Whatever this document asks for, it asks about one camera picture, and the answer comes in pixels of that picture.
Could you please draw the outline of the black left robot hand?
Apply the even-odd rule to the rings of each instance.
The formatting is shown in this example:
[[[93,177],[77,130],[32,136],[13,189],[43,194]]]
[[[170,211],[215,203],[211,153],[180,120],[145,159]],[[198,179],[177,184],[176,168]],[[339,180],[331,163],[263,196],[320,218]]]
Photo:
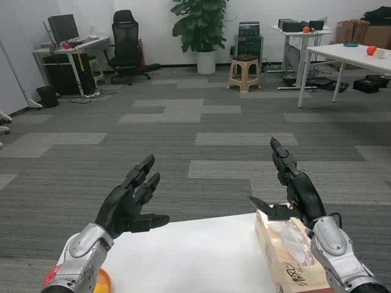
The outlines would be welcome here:
[[[147,232],[167,225],[170,217],[165,214],[142,214],[141,210],[153,197],[160,174],[147,175],[155,163],[154,155],[147,156],[126,175],[103,202],[95,223],[116,239],[123,233]]]

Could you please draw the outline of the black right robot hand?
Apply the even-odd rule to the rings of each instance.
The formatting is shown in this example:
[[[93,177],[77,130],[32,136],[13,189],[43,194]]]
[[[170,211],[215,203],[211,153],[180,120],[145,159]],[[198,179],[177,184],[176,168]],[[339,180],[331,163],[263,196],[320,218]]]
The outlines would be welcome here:
[[[318,218],[327,216],[320,195],[307,174],[297,168],[297,162],[290,151],[275,138],[271,138],[270,145],[277,177],[281,185],[287,188],[287,200],[290,205],[270,206],[257,197],[249,197],[248,200],[266,214],[270,221],[297,218],[304,226],[312,229]]]

